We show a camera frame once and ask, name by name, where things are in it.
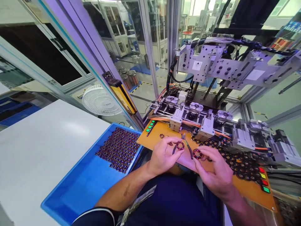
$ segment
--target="door handle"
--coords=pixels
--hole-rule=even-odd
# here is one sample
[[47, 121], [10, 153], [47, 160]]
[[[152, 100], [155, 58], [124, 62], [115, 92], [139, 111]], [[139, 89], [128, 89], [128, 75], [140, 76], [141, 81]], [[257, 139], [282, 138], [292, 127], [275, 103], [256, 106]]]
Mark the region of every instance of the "door handle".
[[58, 41], [57, 38], [50, 39], [58, 48], [60, 51], [66, 50], [66, 48]]

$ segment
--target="white fan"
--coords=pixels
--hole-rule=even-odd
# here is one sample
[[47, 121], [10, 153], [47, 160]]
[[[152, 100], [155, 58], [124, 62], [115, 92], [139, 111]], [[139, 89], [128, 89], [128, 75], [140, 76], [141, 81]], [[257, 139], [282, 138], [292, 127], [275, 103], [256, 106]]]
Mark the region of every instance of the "white fan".
[[122, 112], [101, 85], [93, 85], [86, 89], [82, 97], [82, 104], [97, 115], [112, 116]]

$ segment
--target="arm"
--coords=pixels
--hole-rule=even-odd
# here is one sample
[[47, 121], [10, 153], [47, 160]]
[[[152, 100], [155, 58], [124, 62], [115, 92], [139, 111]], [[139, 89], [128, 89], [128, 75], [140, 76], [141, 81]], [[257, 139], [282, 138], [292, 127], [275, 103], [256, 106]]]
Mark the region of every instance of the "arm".
[[95, 207], [108, 207], [116, 211], [125, 211], [136, 199], [147, 181], [169, 170], [184, 150], [172, 155], [168, 145], [181, 141], [177, 137], [165, 137], [154, 147], [150, 161], [131, 172], [111, 187], [96, 203]]
[[203, 183], [227, 206], [232, 224], [265, 226], [264, 221], [245, 202], [233, 185], [233, 172], [218, 150], [207, 146], [200, 146], [198, 149], [203, 154], [201, 161], [205, 161], [207, 156], [212, 159], [214, 173], [207, 172], [201, 162], [194, 158], [195, 167]]

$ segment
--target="pliers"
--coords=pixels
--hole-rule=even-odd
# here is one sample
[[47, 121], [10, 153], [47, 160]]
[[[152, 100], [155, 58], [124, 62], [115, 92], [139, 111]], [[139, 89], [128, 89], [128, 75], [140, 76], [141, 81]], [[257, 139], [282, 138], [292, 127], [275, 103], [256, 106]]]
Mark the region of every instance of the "pliers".
[[[186, 136], [186, 133], [184, 133], [184, 135], [183, 135], [183, 133], [181, 133], [181, 139], [182, 139], [182, 140], [185, 140], [185, 143], [186, 143], [186, 145], [187, 145], [187, 147], [188, 147], [188, 149], [189, 149], [189, 151], [190, 151], [190, 157], [191, 157], [191, 159], [193, 160], [193, 153], [192, 153], [192, 150], [191, 150], [189, 144], [187, 143], [187, 141], [186, 141], [186, 139], [185, 139], [185, 136]], [[173, 148], [172, 154], [175, 153], [176, 148], [177, 148], [177, 145], [175, 145], [175, 147]]]
[[191, 159], [193, 160], [193, 153], [192, 153], [192, 150], [191, 150], [189, 144], [187, 143], [185, 137], [186, 137], [186, 133], [184, 133], [184, 135], [183, 135], [183, 133], [181, 133], [181, 138], [182, 138], [183, 140], [185, 140], [185, 143], [186, 143], [186, 145], [187, 145], [187, 147], [188, 147], [188, 149], [189, 149], [189, 151], [190, 151], [190, 157], [191, 157]]

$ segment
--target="sleeve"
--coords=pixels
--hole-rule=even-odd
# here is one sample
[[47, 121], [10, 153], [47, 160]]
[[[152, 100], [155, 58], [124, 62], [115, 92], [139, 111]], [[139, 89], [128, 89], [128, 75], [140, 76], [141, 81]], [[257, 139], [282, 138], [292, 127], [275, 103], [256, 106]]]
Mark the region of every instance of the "sleeve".
[[106, 207], [95, 207], [79, 215], [72, 226], [115, 226], [120, 212]]

